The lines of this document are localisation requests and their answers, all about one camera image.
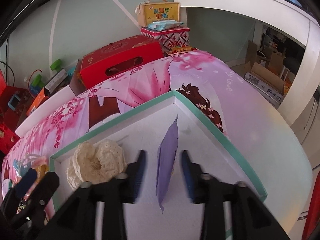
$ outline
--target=cream scrunchie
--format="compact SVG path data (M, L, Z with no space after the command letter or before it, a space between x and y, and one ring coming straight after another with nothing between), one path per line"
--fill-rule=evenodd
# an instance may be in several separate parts
M80 143L66 170L67 181L77 189L84 181L93 184L107 182L126 168L122 148L111 140L95 148L89 142Z

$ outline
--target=teal border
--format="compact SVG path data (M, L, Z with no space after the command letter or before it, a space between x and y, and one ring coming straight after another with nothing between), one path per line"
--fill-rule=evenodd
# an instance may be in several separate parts
M208 118L205 116L202 111L197 108L190 100L188 100L184 95L181 93L173 90L170 92L167 92L165 94L160 95L159 97L156 97L140 106L137 106L133 108L132 110L116 117L115 119L97 127L95 130L85 134L84 136L80 137L79 139L75 140L74 142L68 144L63 149L56 152L54 155L50 157L49 160L49 170L55 171L54 167L54 160L60 157L61 155L65 154L69 150L72 150L75 148L79 143L83 143L84 141L87 141L94 136L100 134L101 132L110 129L111 127L114 127L118 125L119 123L131 118L132 116L139 114L140 112L168 99L171 97L176 97L181 103L183 103L197 118L198 120L212 133L212 135L222 144L222 146L229 152L229 154L234 158L234 160L239 164L239 166L242 168L244 173L247 175L247 177L250 179L254 187L256 188L258 194L260 195L260 200L265 201L268 194L266 189L264 188L261 180L257 176L256 172L253 170L253 168L250 166L250 164L247 162L247 160L242 156L242 154L238 151L238 149L230 142L230 140L223 135L223 133L211 122L208 120ZM55 193L52 197L53 200L53 206L55 211L57 211L60 207L60 203L57 197L57 193ZM229 229L226 232L226 238L228 238L231 235L232 231Z

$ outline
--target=purple packet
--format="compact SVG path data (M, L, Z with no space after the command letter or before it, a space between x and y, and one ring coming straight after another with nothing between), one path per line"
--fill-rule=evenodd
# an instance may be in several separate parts
M174 159L178 149L178 126L177 119L170 125L158 148L158 168L156 180L156 196L162 212L164 208L162 201L168 191L171 174L173 172Z

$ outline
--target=white shelf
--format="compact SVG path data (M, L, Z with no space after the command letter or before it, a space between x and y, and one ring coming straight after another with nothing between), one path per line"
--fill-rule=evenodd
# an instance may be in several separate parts
M279 112L291 125L320 83L320 27L317 21L286 0L174 0L181 7L212 8L241 14L269 26L306 47L299 72Z

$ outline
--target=light green wall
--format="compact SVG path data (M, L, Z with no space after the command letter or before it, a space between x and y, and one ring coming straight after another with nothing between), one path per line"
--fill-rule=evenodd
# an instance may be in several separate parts
M187 9L190 44L224 62L244 58L252 40L255 21L227 11Z
M136 17L136 6L145 0L118 1ZM8 63L18 86L25 86L24 77L38 68L43 76L50 76L50 33L57 2L51 0L38 8L10 36ZM252 20L241 16L202 8L188 9L188 25L191 45L224 61L243 57L254 26ZM66 67L95 49L138 33L139 28L112 0L62 0L54 28L52 60L61 58ZM5 61L5 43L0 53L0 60Z

